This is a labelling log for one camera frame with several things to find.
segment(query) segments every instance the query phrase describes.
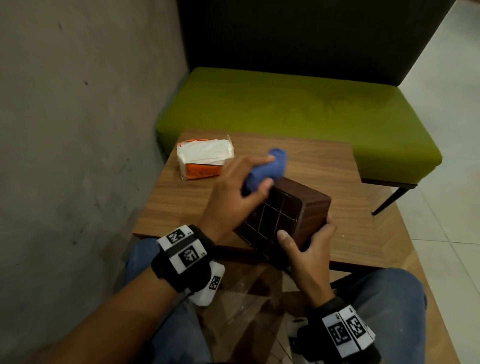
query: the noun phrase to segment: white tile floor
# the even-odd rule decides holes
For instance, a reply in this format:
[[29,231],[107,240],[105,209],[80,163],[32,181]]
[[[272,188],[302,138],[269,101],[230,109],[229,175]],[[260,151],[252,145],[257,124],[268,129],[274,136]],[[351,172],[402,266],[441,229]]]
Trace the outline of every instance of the white tile floor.
[[397,204],[461,363],[480,363],[480,4],[455,4],[400,89],[444,161]]

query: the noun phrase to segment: wooden box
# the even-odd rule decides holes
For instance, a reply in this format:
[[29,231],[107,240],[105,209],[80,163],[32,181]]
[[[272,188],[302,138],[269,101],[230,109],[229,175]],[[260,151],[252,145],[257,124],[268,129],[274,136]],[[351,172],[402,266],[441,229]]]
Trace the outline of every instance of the wooden box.
[[306,250],[311,236],[325,224],[330,202],[329,196],[284,177],[235,233],[272,265],[288,271],[288,258],[276,232],[285,230],[300,250]]

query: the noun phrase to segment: jeans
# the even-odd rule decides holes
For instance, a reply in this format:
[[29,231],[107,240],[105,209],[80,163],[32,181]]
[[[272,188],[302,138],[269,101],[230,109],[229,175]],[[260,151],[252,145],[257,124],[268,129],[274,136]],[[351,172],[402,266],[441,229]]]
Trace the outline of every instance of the jeans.
[[[156,239],[140,240],[125,267],[125,284],[159,252]],[[375,346],[385,364],[421,364],[425,356],[426,298],[422,284],[397,268],[380,269],[339,287],[338,296],[351,304],[376,334]],[[145,343],[134,363],[205,364],[212,361],[195,308],[179,294],[173,312]]]

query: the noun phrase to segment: wooden table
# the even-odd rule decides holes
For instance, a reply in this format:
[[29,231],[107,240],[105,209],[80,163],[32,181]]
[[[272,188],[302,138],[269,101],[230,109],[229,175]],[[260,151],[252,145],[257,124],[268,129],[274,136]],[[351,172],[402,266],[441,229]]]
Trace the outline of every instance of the wooden table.
[[[192,138],[225,139],[226,132],[185,131],[179,141]],[[383,244],[375,229],[364,186],[348,143],[229,134],[235,155],[264,155],[271,148],[287,151],[285,176],[332,197],[330,213],[338,225],[332,240],[331,269],[355,272],[386,267]],[[183,224],[195,224],[203,212],[216,179],[181,179],[173,150],[155,184],[133,233],[160,237]],[[248,262],[258,254],[234,233],[218,245],[223,259]]]

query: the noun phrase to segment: gray wall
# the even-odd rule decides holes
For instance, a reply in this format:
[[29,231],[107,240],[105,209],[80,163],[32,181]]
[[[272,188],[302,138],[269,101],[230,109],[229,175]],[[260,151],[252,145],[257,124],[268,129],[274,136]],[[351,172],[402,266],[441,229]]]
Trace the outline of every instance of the gray wall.
[[0,361],[109,294],[187,66],[174,0],[0,1]]

